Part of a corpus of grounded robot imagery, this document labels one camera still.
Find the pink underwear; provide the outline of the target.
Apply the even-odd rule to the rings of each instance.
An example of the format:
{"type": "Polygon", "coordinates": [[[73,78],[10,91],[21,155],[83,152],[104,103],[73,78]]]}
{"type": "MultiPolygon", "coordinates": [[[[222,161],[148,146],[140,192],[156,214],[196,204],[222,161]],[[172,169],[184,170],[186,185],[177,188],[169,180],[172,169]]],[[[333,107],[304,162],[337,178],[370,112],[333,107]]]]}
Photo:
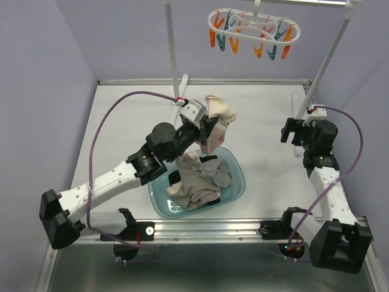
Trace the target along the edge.
{"type": "Polygon", "coordinates": [[[205,101],[207,114],[209,118],[216,118],[216,124],[212,127],[205,144],[201,145],[201,151],[203,154],[211,155],[216,148],[224,143],[227,128],[235,121],[236,114],[223,99],[217,96],[208,95],[205,97],[205,101]]]}

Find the dark grey underwear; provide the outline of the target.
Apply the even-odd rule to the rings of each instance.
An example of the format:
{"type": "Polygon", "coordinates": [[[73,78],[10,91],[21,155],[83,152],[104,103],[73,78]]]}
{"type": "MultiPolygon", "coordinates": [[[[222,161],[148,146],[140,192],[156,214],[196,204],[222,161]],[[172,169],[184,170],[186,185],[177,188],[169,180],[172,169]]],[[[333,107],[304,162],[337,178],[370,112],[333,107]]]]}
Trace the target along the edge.
{"type": "Polygon", "coordinates": [[[211,159],[193,168],[199,176],[208,183],[220,189],[227,188],[232,183],[232,174],[228,163],[223,159],[211,159]]]}

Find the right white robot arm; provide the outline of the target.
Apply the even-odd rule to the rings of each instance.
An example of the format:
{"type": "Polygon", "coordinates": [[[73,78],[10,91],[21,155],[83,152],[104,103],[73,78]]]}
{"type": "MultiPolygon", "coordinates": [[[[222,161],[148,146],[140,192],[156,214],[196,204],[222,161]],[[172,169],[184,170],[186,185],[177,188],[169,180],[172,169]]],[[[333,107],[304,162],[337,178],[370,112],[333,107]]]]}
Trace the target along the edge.
{"type": "Polygon", "coordinates": [[[338,129],[325,119],[306,122],[288,118],[280,141],[287,142],[290,134],[294,135],[292,144],[304,149],[303,166],[317,197],[308,209],[290,207],[285,211],[286,226],[291,229],[288,243],[299,235],[309,248],[312,266],[357,274],[373,236],[370,228],[358,222],[346,199],[332,153],[338,129]]]}

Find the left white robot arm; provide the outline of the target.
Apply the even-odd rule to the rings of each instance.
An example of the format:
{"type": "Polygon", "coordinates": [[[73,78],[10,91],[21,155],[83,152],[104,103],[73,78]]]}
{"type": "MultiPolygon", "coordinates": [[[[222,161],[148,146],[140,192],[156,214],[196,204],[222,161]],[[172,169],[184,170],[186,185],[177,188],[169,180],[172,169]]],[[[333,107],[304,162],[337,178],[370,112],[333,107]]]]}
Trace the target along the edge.
{"type": "Polygon", "coordinates": [[[186,121],[178,129],[167,122],[159,123],[138,152],[92,183],[61,193],[52,189],[44,192],[39,218],[51,247],[62,249],[75,242],[86,229],[81,218],[88,211],[160,177],[167,172],[166,163],[173,162],[195,142],[205,142],[217,121],[205,116],[199,125],[186,121]]]}

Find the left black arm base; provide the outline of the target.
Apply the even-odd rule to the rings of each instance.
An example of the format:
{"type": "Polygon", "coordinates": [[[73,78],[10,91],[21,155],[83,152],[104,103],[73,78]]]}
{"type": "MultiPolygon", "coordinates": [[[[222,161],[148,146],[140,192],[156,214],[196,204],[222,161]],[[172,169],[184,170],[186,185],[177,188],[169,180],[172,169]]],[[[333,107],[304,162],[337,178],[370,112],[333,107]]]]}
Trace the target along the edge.
{"type": "Polygon", "coordinates": [[[137,222],[132,213],[126,208],[120,208],[119,219],[124,219],[125,228],[117,235],[113,237],[126,242],[132,243],[132,246],[124,244],[114,243],[112,247],[113,255],[116,257],[117,262],[124,264],[128,263],[145,263],[152,260],[156,256],[156,252],[141,244],[141,241],[148,242],[154,240],[154,227],[153,221],[137,222]]]}

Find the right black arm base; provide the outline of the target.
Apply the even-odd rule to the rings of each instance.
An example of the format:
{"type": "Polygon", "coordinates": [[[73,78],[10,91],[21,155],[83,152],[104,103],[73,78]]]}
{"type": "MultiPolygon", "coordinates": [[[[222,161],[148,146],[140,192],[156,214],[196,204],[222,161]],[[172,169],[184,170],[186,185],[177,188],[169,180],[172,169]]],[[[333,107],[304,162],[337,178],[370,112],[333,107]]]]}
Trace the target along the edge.
{"type": "Polygon", "coordinates": [[[258,232],[263,240],[281,240],[281,243],[278,244],[278,250],[285,259],[307,263],[309,260],[303,259],[305,245],[298,246],[303,243],[303,238],[300,234],[297,232],[293,237],[292,243],[288,243],[292,230],[290,223],[279,219],[261,221],[258,232]]]}

